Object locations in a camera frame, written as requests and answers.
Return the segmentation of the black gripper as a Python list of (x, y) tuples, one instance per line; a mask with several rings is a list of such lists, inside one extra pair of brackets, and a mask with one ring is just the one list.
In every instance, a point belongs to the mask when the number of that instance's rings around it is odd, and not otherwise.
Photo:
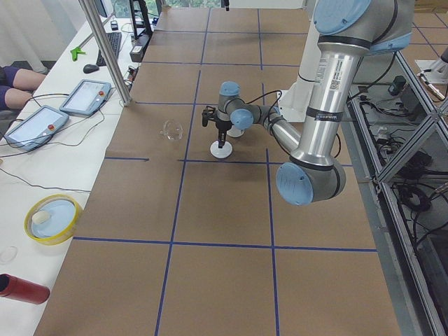
[(215, 119), (216, 128), (219, 130), (218, 132), (218, 147), (222, 148), (226, 142), (226, 132), (230, 130), (230, 121), (229, 120), (221, 120), (220, 118)]

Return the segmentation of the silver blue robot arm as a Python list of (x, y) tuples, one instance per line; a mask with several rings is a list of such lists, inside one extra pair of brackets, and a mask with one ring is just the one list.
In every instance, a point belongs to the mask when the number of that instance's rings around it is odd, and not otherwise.
[(331, 155), (349, 89), (366, 55), (397, 52), (411, 40), (414, 1), (318, 1), (312, 22), (321, 51), (304, 126), (297, 131), (273, 106), (246, 103), (240, 86), (224, 82), (216, 108), (202, 112), (202, 124), (215, 122), (216, 158), (232, 152), (228, 131), (262, 125), (289, 155), (276, 173), (276, 186), (287, 203), (307, 205), (329, 200), (344, 189), (346, 175)]

